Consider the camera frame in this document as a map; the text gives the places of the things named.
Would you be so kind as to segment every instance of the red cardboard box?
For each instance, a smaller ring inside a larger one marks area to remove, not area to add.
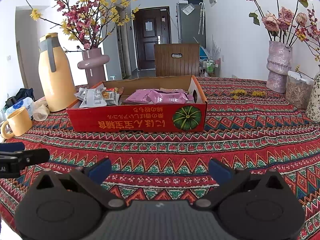
[[[183,89],[196,94],[195,104],[121,105],[79,108],[76,100],[67,108],[73,128],[77,132],[201,132],[207,111],[207,99],[195,76],[146,77],[133,80],[105,81],[106,88],[124,87],[121,100],[137,89]]]

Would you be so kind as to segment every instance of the white container lid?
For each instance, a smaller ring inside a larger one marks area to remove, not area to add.
[[[294,78],[295,80],[300,80],[302,82],[307,83],[308,85],[312,85],[314,80],[309,78],[308,76],[306,76],[305,74],[300,74],[298,72],[294,72],[294,71],[288,71],[288,76]]]

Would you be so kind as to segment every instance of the vase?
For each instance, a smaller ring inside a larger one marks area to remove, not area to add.
[[[320,72],[316,75],[313,83],[310,101],[306,115],[314,122],[320,122]]]
[[[292,47],[279,41],[269,41],[267,88],[285,93],[288,71],[291,70]]]
[[[40,38],[39,77],[51,112],[67,108],[76,100],[67,55],[61,48],[57,33]]]
[[[78,63],[79,69],[85,69],[88,87],[91,88],[100,81],[106,80],[104,64],[108,63],[110,57],[102,55],[101,48],[89,49],[82,52],[83,60]]]

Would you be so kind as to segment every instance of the wooden chair back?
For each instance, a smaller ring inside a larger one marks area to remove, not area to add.
[[[156,44],[156,76],[185,76],[199,73],[199,44]]]

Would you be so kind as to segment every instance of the red tablecloth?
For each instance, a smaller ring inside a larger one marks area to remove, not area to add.
[[[320,239],[319,126],[283,95],[268,90],[264,81],[198,80],[209,102],[202,133],[77,133],[65,111],[34,122],[26,134],[8,142],[23,142],[26,149],[47,148],[51,158],[26,168],[19,179],[0,179],[3,219],[15,229],[14,211],[43,168],[65,173],[109,157],[113,173],[102,186],[127,202],[193,202],[218,186],[207,171],[210,158],[216,158],[256,173],[276,168],[306,212],[299,239]],[[235,100],[230,95],[235,89],[248,94]],[[265,91],[267,96],[253,97],[253,91]]]

